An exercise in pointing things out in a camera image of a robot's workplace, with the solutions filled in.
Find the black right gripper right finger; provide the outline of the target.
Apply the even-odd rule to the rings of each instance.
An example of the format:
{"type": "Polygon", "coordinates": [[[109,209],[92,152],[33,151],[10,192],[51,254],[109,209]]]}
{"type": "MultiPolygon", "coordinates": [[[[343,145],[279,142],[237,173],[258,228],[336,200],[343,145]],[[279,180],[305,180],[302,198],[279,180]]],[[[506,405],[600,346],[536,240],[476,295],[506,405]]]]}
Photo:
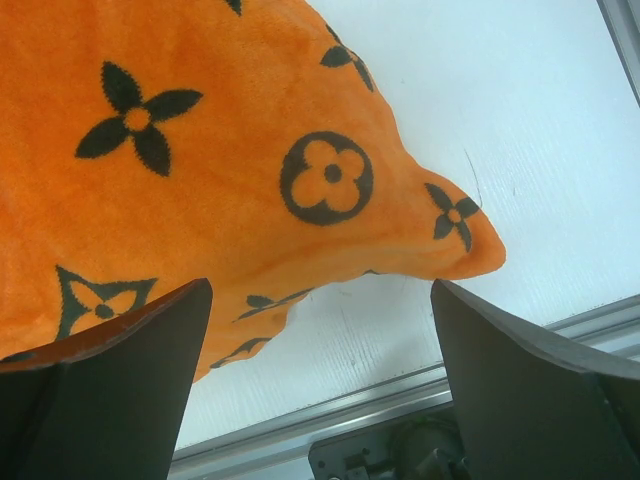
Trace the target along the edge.
{"type": "Polygon", "coordinates": [[[638,478],[637,362],[448,281],[431,305],[472,478],[638,478]]]}

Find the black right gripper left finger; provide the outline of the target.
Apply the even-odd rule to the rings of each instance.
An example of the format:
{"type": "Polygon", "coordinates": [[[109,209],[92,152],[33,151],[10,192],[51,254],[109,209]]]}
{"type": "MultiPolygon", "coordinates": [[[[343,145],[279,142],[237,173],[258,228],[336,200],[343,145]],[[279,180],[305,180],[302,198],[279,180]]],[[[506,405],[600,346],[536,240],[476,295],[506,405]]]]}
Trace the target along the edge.
{"type": "Polygon", "coordinates": [[[167,478],[212,303],[197,279],[3,358],[2,478],[167,478]]]}

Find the orange patterned plush pillowcase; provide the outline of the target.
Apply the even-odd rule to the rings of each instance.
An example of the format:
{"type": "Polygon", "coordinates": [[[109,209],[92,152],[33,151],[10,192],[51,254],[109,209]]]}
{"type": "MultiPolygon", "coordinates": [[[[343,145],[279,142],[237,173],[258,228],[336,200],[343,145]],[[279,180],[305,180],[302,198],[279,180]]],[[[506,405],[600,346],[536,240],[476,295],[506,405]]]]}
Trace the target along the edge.
{"type": "Polygon", "coordinates": [[[255,356],[316,288],[505,259],[308,3],[2,3],[3,356],[205,278],[203,377],[255,356]]]}

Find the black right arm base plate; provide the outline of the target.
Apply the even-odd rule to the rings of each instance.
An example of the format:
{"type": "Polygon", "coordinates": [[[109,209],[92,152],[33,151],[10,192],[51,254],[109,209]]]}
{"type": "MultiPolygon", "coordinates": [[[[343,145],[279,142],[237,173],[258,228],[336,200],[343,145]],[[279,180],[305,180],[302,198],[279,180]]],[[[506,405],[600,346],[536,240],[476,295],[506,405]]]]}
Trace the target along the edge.
{"type": "Polygon", "coordinates": [[[434,415],[408,415],[314,443],[315,479],[469,479],[457,425],[434,415]]]}

